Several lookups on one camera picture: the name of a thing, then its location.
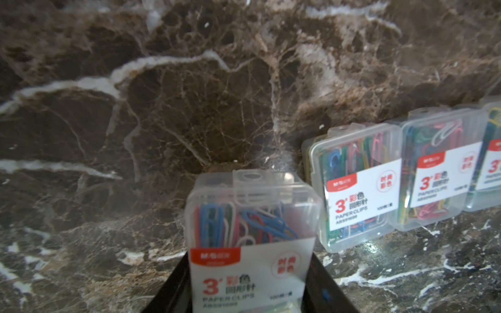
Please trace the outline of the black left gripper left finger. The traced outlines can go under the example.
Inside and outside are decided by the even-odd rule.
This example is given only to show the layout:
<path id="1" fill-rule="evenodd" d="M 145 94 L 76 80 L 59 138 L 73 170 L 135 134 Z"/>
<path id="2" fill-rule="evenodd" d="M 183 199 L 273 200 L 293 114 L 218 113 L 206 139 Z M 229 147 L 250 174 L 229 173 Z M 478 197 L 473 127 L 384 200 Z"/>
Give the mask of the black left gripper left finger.
<path id="1" fill-rule="evenodd" d="M 141 313 L 190 313 L 192 295 L 190 283 L 189 255 L 181 258 L 167 281 Z"/>

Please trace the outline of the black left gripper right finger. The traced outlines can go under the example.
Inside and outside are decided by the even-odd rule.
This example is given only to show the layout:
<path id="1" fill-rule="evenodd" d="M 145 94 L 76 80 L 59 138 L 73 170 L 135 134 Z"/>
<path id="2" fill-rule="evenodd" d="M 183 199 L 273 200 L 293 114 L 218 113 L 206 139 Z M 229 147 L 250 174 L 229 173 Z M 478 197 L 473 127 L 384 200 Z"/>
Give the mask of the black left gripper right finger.
<path id="1" fill-rule="evenodd" d="M 303 312 L 359 313 L 315 254 L 306 277 Z"/>

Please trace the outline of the paper clip box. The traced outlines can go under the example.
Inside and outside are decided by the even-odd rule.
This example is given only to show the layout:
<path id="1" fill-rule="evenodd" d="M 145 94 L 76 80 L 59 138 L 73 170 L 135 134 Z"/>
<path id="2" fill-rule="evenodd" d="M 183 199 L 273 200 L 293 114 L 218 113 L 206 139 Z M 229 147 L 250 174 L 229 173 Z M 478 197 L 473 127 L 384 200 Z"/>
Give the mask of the paper clip box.
<path id="1" fill-rule="evenodd" d="M 305 178 L 324 202 L 318 238 L 337 253 L 394 231 L 402 130 L 388 123 L 351 123 L 301 145 Z"/>
<path id="2" fill-rule="evenodd" d="M 478 108 L 488 114 L 476 172 L 464 210 L 480 211 L 500 205 L 500 96 L 487 96 Z"/>
<path id="3" fill-rule="evenodd" d="M 290 172 L 204 173 L 185 206 L 194 312 L 299 312 L 323 202 Z"/>
<path id="4" fill-rule="evenodd" d="M 480 157 L 487 113 L 420 108 L 390 123 L 403 134 L 399 207 L 390 224 L 407 232 L 457 216 Z"/>

